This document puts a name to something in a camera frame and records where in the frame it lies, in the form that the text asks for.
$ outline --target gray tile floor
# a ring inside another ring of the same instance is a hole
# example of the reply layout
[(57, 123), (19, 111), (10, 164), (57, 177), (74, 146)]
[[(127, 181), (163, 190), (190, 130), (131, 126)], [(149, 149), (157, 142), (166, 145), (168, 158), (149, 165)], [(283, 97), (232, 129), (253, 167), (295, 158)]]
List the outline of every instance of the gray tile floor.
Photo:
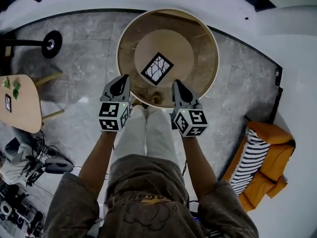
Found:
[[(99, 96), (105, 85), (118, 76), (115, 53), (127, 24), (137, 16), (128, 12), (91, 12), (34, 23), (17, 31), (21, 39), (43, 40), (51, 30), (63, 35), (60, 53), (47, 60), (41, 49), (17, 47), (13, 73), (43, 77), (54, 71), (63, 76), (40, 87), (43, 115), (60, 108), (65, 113), (45, 122), (47, 145), (58, 147), (75, 166), (82, 166), (100, 135), (97, 120)], [(199, 137), (201, 148), (217, 176), (232, 158), (245, 126), (244, 114), (257, 120), (269, 117), (277, 94), (276, 66), (250, 48), (214, 33), (219, 48), (219, 71), (212, 89), (201, 99), (210, 123)], [(10, 127), (0, 122), (0, 149), (13, 138)], [(181, 169), (185, 154), (177, 131), (173, 138)], [(27, 188), (39, 209), (47, 212), (61, 175), (43, 174)], [(191, 199), (196, 199), (188, 171), (184, 176)]]

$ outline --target white pants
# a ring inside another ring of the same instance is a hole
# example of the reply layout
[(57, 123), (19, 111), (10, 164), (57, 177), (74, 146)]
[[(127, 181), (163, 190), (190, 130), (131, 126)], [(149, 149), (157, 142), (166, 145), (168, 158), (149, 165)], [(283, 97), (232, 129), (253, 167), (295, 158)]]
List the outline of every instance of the white pants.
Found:
[(145, 110), (141, 105), (133, 108), (114, 149), (112, 163), (129, 154), (165, 159), (178, 165), (171, 125), (161, 109)]

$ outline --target cartoon print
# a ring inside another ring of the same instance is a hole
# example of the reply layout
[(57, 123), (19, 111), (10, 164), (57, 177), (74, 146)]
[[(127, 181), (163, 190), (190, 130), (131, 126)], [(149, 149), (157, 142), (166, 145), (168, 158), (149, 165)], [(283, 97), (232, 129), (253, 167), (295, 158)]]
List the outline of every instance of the cartoon print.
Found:
[(135, 193), (128, 201), (122, 220), (130, 224), (137, 222), (151, 231), (162, 230), (170, 218), (171, 210), (177, 210), (170, 204), (171, 200), (160, 195)]

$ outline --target black and white striped pillow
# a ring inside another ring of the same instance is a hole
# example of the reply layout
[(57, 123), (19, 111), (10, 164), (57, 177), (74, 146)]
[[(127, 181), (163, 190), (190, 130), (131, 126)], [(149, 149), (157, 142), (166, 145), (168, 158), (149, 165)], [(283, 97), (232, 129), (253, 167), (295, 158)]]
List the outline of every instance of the black and white striped pillow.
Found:
[(247, 128), (247, 142), (244, 145), (240, 161), (233, 172), (230, 184), (239, 196), (261, 168), (270, 144), (260, 139), (255, 131)]

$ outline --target gray t-shirt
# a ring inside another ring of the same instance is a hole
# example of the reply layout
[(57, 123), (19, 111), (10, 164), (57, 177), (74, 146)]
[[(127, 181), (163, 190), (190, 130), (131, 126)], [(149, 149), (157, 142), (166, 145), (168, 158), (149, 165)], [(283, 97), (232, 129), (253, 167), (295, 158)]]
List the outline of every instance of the gray t-shirt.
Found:
[[(109, 210), (100, 238), (256, 238), (258, 231), (231, 185), (219, 181), (189, 211), (180, 169), (171, 161), (128, 155), (110, 168), (105, 204)], [(65, 173), (50, 205), (44, 237), (85, 237), (99, 218), (99, 206), (82, 181)]]

